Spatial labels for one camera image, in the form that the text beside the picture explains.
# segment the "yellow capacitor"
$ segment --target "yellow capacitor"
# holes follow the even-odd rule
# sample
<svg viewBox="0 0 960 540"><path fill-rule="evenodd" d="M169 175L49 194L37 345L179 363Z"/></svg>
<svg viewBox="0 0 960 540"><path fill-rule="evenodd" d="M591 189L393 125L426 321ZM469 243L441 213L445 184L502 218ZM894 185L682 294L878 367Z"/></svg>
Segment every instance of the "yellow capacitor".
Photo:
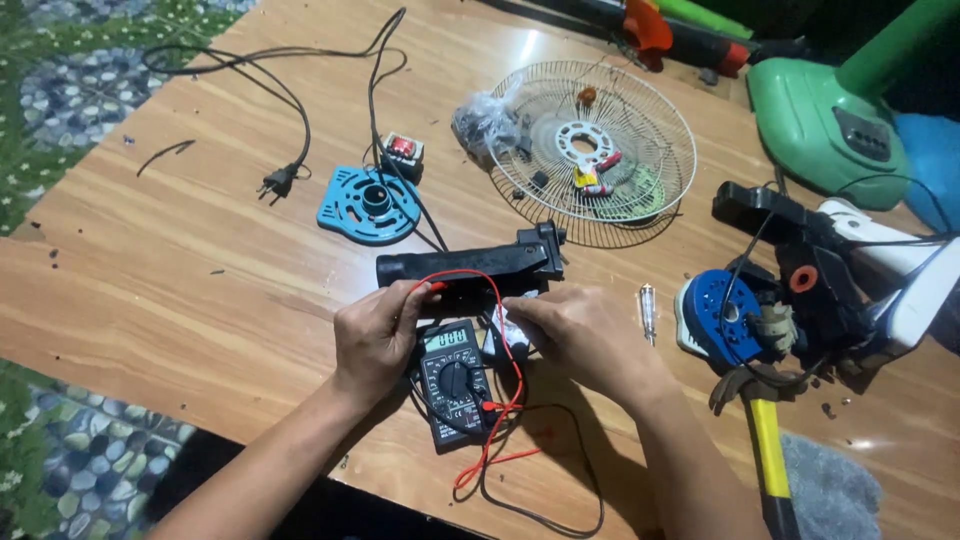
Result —
<svg viewBox="0 0 960 540"><path fill-rule="evenodd" d="M580 167L573 167L573 184L577 187L585 187L587 185L600 184L600 181L597 180L597 175L593 171L593 167L587 172L581 171Z"/></svg>

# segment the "gray cloth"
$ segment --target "gray cloth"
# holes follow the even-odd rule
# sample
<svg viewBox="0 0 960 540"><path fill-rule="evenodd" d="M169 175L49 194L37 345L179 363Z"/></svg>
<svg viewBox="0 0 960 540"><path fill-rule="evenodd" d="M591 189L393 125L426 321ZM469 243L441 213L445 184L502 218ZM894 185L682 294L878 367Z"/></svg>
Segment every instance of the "gray cloth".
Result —
<svg viewBox="0 0 960 540"><path fill-rule="evenodd" d="M862 466L792 433L781 433L783 461L803 540L879 540L883 491Z"/></svg>

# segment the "hand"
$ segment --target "hand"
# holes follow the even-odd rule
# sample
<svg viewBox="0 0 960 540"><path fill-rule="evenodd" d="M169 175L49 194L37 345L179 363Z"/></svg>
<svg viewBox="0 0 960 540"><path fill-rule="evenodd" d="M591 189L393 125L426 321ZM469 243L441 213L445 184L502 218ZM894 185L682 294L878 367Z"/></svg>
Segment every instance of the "hand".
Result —
<svg viewBox="0 0 960 540"><path fill-rule="evenodd" d="M420 305L429 283L399 281L337 311L333 334L337 369L331 382L355 404L370 410L396 384L417 338Z"/></svg>
<svg viewBox="0 0 960 540"><path fill-rule="evenodd" d="M620 406L679 385L633 318L599 288L565 288L537 298L506 298L507 318L547 361Z"/></svg>

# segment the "digital multimeter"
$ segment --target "digital multimeter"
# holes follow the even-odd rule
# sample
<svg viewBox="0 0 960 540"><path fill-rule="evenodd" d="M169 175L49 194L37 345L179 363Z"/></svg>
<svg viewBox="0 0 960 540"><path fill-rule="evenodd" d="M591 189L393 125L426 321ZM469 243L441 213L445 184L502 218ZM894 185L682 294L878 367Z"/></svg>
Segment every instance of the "digital multimeter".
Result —
<svg viewBox="0 0 960 540"><path fill-rule="evenodd" d="M423 397L434 410L454 426L478 433L487 429L480 404L491 398L491 392L472 321L457 321L424 331L414 347L413 358L419 359ZM470 442L469 435L433 414L429 417L437 454Z"/></svg>

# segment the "orange ring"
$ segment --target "orange ring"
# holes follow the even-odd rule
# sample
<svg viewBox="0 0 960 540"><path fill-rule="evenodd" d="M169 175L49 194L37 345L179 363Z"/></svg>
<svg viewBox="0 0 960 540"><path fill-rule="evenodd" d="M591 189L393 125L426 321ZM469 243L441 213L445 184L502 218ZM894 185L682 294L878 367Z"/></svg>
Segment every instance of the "orange ring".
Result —
<svg viewBox="0 0 960 540"><path fill-rule="evenodd" d="M817 278L819 277L820 275L814 266L805 264L794 270L793 276L790 276L790 290L797 294L806 292L812 289L813 285L817 284Z"/></svg>

